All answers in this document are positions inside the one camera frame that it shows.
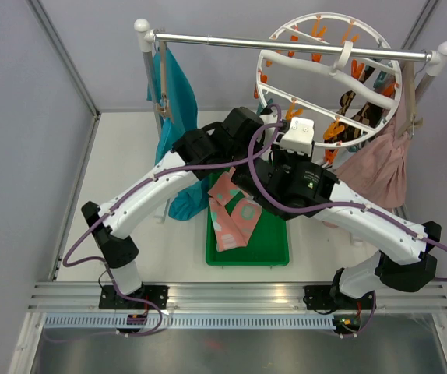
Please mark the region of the brown argyle sock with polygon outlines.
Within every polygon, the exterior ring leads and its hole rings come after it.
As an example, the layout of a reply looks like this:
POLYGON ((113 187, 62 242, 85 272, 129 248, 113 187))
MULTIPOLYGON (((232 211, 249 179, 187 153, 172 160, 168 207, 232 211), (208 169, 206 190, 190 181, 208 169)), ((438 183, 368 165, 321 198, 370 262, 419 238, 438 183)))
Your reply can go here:
POLYGON ((345 92, 340 98, 340 109, 336 112, 339 116, 345 116, 353 102, 356 93, 352 90, 345 92))
MULTIPOLYGON (((351 119, 362 125, 375 128, 382 117, 383 108, 367 102, 351 119)), ((361 136, 361 130, 343 123, 344 130, 337 136, 337 141, 349 142, 361 136)))

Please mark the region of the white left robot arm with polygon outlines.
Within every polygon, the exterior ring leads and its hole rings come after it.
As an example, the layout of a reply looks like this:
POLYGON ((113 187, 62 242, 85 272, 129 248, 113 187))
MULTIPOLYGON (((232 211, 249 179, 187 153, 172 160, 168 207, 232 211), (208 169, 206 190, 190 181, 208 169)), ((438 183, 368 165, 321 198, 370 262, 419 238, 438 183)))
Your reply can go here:
POLYGON ((162 202, 243 159, 255 131, 279 119, 278 109, 266 108, 257 115, 244 107, 234 108, 222 122, 185 132, 148 174, 123 193, 106 203, 82 206, 82 215, 118 287, 119 303, 136 309, 144 299, 133 230, 162 202))

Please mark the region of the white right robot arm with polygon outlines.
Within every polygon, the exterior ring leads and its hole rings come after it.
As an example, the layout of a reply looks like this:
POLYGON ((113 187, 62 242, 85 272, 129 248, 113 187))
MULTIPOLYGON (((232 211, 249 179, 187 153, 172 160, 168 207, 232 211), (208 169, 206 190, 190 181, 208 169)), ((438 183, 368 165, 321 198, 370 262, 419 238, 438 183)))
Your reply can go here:
POLYGON ((383 286, 416 292, 434 280, 437 259, 425 239, 429 233, 438 239, 440 225, 406 223, 372 206, 307 156, 274 150, 272 161, 258 158, 254 165, 260 187, 247 164, 236 167, 231 181, 264 210, 285 221, 306 215, 333 224, 377 248, 362 263, 336 271, 329 289, 333 308, 352 309, 383 286))

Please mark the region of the pink patterned sock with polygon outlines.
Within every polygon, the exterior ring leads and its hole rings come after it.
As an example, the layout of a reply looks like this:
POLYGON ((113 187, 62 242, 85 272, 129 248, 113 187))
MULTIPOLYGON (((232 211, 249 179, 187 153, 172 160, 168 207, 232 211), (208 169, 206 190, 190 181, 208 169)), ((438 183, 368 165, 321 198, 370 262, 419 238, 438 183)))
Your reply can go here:
POLYGON ((235 171, 223 172, 208 192, 218 252, 246 247, 262 215, 262 207, 231 181, 235 171))
POLYGON ((249 237, 245 234, 245 220, 238 213, 238 206, 229 214, 225 206, 210 197, 209 212, 218 252, 245 247, 248 244, 249 237))

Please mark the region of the white round clip hanger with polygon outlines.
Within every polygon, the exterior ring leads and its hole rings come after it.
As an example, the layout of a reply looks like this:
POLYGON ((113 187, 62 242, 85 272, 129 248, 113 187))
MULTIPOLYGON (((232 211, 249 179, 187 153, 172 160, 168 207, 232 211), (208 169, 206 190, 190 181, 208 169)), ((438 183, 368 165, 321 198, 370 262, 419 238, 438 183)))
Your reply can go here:
POLYGON ((329 121, 318 145, 327 153, 346 149, 356 152, 372 141, 396 113, 401 98, 402 68, 394 58, 357 57, 357 47, 388 49, 387 40, 373 27, 354 17, 319 12, 299 16, 279 26, 271 41, 312 44, 316 47, 339 45, 333 55, 324 51, 293 51, 276 48, 260 51, 255 74, 254 98, 265 107, 274 101, 288 104, 287 119, 315 113, 329 121), (345 116, 341 96, 352 90, 356 96, 345 116), (383 108, 373 129, 351 118, 369 102, 383 108), (337 141, 343 123, 361 130, 358 139, 337 141))

